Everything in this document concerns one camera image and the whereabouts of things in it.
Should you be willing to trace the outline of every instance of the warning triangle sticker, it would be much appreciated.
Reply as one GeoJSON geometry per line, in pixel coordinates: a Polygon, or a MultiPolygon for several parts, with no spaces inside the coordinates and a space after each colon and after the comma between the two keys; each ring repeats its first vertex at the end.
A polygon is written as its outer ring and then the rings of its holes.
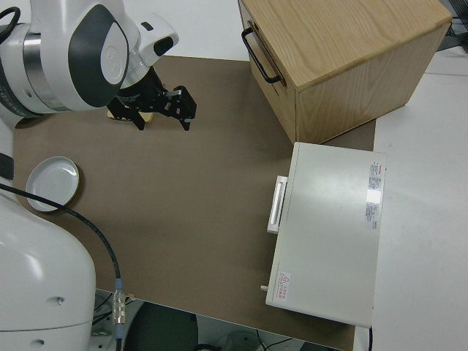
{"type": "Polygon", "coordinates": [[[284,284],[286,282],[288,282],[290,279],[284,274],[284,273],[281,273],[281,276],[279,278],[279,283],[280,284],[284,284]]]}

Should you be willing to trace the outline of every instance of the warning label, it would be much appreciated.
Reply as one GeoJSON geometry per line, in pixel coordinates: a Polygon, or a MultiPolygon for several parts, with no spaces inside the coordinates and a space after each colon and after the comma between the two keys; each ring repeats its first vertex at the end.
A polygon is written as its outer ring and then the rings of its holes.
{"type": "Polygon", "coordinates": [[[287,300],[287,293],[290,288],[291,274],[280,271],[278,274],[278,285],[276,288],[276,299],[281,301],[287,300]]]}

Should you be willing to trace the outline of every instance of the brown table mat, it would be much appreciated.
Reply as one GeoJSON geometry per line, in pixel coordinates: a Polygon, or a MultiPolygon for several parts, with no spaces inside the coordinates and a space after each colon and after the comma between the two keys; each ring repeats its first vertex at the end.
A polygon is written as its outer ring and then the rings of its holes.
{"type": "MultiPolygon", "coordinates": [[[[354,327],[267,306],[260,291],[276,242],[266,232],[273,188],[288,174],[293,146],[249,63],[164,57],[156,70],[167,88],[183,84],[195,98],[189,132],[164,116],[140,132],[106,109],[46,116],[16,130],[15,185],[24,189],[42,160],[67,156],[81,177],[70,207],[109,238],[128,293],[351,350],[354,327]]],[[[369,149],[373,133],[368,124],[330,144],[369,149]]],[[[97,287],[112,290],[112,265],[96,236],[65,214],[41,216],[83,243],[97,287]]]]}

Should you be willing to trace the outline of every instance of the cable connector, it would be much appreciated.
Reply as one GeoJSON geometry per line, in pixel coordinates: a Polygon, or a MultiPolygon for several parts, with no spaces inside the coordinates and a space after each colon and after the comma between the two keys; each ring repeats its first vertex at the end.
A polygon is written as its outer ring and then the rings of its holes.
{"type": "Polygon", "coordinates": [[[125,337],[125,294],[122,279],[116,279],[116,291],[112,302],[112,320],[115,326],[115,339],[125,337]]]}

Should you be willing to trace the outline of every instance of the metal connector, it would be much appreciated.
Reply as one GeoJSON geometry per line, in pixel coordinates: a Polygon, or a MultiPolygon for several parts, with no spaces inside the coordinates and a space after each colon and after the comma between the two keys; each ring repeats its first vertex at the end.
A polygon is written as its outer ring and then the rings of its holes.
{"type": "Polygon", "coordinates": [[[117,289],[114,292],[112,303],[112,319],[114,324],[125,323],[125,294],[123,290],[117,289]]]}

